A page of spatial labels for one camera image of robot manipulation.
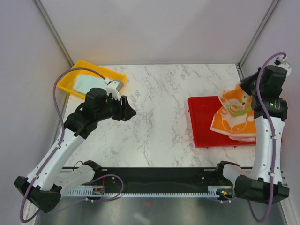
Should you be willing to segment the orange patterned towel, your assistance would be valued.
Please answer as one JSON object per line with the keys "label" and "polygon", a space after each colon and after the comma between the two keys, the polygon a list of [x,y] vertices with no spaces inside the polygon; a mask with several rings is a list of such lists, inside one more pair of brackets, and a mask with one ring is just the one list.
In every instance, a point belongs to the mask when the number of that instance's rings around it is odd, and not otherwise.
{"label": "orange patterned towel", "polygon": [[254,142],[256,128],[252,98],[239,84],[233,90],[223,90],[218,96],[221,107],[213,116],[210,130],[239,142]]}

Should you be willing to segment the light blue white towel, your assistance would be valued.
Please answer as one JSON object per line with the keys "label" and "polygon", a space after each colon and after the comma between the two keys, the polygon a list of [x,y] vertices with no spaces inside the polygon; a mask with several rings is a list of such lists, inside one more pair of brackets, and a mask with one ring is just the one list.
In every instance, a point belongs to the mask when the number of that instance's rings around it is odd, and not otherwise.
{"label": "light blue white towel", "polygon": [[79,74],[73,86],[73,90],[82,94],[86,94],[92,88],[106,89],[104,80],[100,77]]}

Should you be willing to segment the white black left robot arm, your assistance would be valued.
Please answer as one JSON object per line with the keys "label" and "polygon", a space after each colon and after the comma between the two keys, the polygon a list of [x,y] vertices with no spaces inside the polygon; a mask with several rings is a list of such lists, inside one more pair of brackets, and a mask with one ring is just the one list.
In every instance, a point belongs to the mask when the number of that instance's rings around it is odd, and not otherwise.
{"label": "white black left robot arm", "polygon": [[100,121],[127,121],[135,115],[136,111],[126,96],[120,96],[117,91],[92,88],[85,95],[85,101],[68,116],[61,137],[42,161],[26,177],[17,177],[14,186],[26,200],[48,213],[68,191],[89,182],[99,184],[103,174],[97,170],[100,166],[91,160],[67,175],[59,176],[59,173],[73,152],[97,129]]}

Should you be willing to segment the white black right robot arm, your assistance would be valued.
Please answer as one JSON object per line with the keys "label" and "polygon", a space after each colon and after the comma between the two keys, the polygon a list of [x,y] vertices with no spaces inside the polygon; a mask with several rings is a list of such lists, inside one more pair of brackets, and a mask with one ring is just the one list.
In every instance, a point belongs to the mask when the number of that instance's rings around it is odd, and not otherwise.
{"label": "white black right robot arm", "polygon": [[287,102],[280,98],[287,70],[268,65],[242,80],[240,86],[252,98],[256,128],[255,161],[249,175],[235,181],[238,198],[267,204],[289,196],[280,169],[282,133],[287,119]]}

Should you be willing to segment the red plastic tray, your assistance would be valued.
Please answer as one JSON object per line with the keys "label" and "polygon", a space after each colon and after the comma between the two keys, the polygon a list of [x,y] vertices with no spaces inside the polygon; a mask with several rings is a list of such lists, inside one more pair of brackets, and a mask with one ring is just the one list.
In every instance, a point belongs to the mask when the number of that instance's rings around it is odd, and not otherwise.
{"label": "red plastic tray", "polygon": [[228,136],[213,132],[210,125],[216,111],[221,107],[217,96],[191,97],[188,99],[195,146],[226,147],[254,145],[254,142],[239,142]]}

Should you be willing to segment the yellow plastic tray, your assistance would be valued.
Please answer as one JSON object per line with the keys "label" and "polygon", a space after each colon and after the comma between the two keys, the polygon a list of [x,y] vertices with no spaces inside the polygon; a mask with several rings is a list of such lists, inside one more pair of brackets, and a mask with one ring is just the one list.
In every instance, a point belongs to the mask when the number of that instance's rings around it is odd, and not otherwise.
{"label": "yellow plastic tray", "polygon": [[[123,84],[125,84],[126,79],[127,79],[126,76],[123,74],[120,74],[113,70],[109,70],[107,68],[92,64],[92,63],[84,61],[84,60],[77,61],[72,68],[88,68],[88,69],[98,72],[105,78],[109,78],[111,80],[119,80]],[[63,91],[65,91],[68,94],[72,94],[79,98],[85,99],[85,94],[78,92],[74,89],[74,85],[75,85],[77,77],[79,75],[93,76],[93,77],[96,77],[99,81],[103,81],[103,79],[100,76],[98,76],[97,74],[95,74],[91,71],[75,70],[75,71],[67,73],[63,78],[61,78],[57,84],[57,87],[62,89]]]}

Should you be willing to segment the aluminium frame post right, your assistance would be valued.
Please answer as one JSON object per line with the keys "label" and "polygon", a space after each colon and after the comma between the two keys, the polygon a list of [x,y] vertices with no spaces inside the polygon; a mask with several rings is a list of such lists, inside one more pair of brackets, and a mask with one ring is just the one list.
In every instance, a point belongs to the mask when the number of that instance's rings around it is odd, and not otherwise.
{"label": "aluminium frame post right", "polygon": [[244,51],[240,61],[237,63],[237,68],[241,69],[243,64],[245,63],[246,59],[248,58],[250,52],[252,51],[252,48],[256,44],[258,38],[260,37],[261,33],[263,32],[264,28],[266,27],[268,21],[272,17],[274,11],[276,10],[278,4],[280,3],[280,0],[272,0],[266,13],[264,14],[262,20],[260,21],[257,29],[254,32],[254,35],[252,36],[249,44],[246,47],[246,50]]}

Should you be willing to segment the aluminium frame post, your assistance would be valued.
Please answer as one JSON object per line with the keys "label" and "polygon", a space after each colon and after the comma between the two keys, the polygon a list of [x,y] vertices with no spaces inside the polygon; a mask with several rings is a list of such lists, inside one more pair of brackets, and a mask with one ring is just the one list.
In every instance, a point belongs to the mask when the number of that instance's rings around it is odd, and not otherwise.
{"label": "aluminium frame post", "polygon": [[67,48],[65,47],[57,29],[55,28],[46,8],[44,7],[43,3],[41,0],[32,0],[32,3],[34,4],[34,6],[36,7],[38,13],[40,14],[42,20],[44,21],[47,29],[49,30],[52,38],[54,39],[57,47],[59,48],[61,54],[63,55],[64,59],[66,60],[66,62],[68,63],[68,65],[70,67],[72,67],[74,65],[74,62],[67,50]]}
{"label": "aluminium frame post", "polygon": [[240,61],[237,63],[237,68],[241,69],[243,64],[245,63],[246,59],[248,58],[250,52],[252,51],[252,48],[256,44],[258,38],[260,37],[261,33],[263,32],[264,28],[266,27],[268,21],[272,17],[274,11],[276,10],[278,4],[280,3],[280,0],[272,0],[266,13],[264,14],[262,20],[260,21],[257,29],[254,32],[254,35],[252,36],[249,44],[246,47],[246,50],[244,51]]}

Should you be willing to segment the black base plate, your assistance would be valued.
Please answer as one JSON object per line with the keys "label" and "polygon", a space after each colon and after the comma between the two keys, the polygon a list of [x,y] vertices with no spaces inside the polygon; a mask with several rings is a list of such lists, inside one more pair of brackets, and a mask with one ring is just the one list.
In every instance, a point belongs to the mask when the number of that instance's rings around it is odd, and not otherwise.
{"label": "black base plate", "polygon": [[101,167],[88,185],[104,185],[108,191],[117,193],[175,193],[203,191],[207,186],[233,184],[222,177],[213,167]]}

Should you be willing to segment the aluminium frame post left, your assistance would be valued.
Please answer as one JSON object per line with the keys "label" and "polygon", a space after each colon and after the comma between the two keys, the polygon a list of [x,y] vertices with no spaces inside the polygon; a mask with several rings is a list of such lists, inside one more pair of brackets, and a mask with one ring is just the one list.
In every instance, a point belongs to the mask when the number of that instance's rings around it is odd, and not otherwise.
{"label": "aluminium frame post left", "polygon": [[63,55],[64,59],[66,60],[66,62],[68,63],[68,65],[70,67],[72,67],[74,65],[74,62],[67,50],[67,48],[65,47],[57,29],[55,28],[46,8],[44,7],[43,3],[41,0],[32,0],[32,3],[34,4],[34,6],[36,7],[38,13],[40,14],[42,20],[44,21],[47,29],[49,30],[52,38],[54,39],[57,47],[59,48],[61,54]]}

